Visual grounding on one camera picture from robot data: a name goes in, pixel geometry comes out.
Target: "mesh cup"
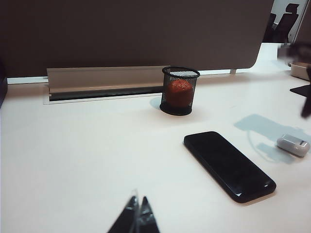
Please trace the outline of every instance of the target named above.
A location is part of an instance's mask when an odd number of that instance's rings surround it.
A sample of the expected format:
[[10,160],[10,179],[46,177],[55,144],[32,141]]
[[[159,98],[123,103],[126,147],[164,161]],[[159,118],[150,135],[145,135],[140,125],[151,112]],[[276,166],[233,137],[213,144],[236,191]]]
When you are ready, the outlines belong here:
[[176,116],[192,111],[195,84],[200,73],[185,67],[164,67],[163,93],[160,109]]

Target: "office chair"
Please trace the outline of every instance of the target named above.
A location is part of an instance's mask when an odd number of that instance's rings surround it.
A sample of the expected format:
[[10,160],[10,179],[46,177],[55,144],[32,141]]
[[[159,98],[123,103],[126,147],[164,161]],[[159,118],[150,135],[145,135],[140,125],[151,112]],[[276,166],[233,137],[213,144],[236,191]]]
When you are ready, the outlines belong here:
[[264,33],[264,36],[263,36],[263,42],[272,42],[273,41],[273,28],[272,28],[272,25],[274,23],[274,20],[276,19],[276,14],[273,14],[273,13],[270,13],[270,17],[269,17],[269,20],[268,20],[268,24],[267,24],[267,27],[266,27],[266,32]]
[[288,43],[288,33],[292,29],[293,25],[295,24],[298,14],[297,14],[297,7],[299,4],[290,3],[286,7],[286,12],[291,14],[283,14],[280,22],[278,23],[274,35],[273,35],[273,42],[275,43]]

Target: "orange ball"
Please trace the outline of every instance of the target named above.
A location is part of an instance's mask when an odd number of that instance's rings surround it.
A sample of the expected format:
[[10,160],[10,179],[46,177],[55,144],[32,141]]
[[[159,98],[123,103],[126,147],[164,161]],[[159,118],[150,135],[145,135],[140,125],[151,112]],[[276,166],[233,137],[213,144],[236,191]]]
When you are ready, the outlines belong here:
[[165,99],[172,107],[185,108],[191,104],[192,98],[192,85],[183,79],[172,81],[165,91]]

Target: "desk surface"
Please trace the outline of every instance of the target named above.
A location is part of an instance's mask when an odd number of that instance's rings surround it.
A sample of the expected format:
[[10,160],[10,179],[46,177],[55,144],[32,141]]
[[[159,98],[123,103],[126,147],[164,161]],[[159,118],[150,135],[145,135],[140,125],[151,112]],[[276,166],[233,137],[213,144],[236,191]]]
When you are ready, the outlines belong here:
[[[311,155],[277,149],[283,133],[311,142],[308,84],[285,72],[198,80],[193,112],[171,116],[160,95],[43,104],[46,84],[10,85],[1,112],[1,232],[104,233],[133,189],[162,233],[311,232]],[[183,145],[217,131],[277,184],[235,203]]]

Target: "smartphone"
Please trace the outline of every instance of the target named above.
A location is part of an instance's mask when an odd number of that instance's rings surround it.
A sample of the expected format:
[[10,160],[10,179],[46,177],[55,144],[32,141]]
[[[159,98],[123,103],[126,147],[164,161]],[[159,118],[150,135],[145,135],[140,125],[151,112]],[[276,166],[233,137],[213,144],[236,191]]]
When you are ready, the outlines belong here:
[[184,144],[236,202],[273,193],[276,183],[217,132],[187,135]]

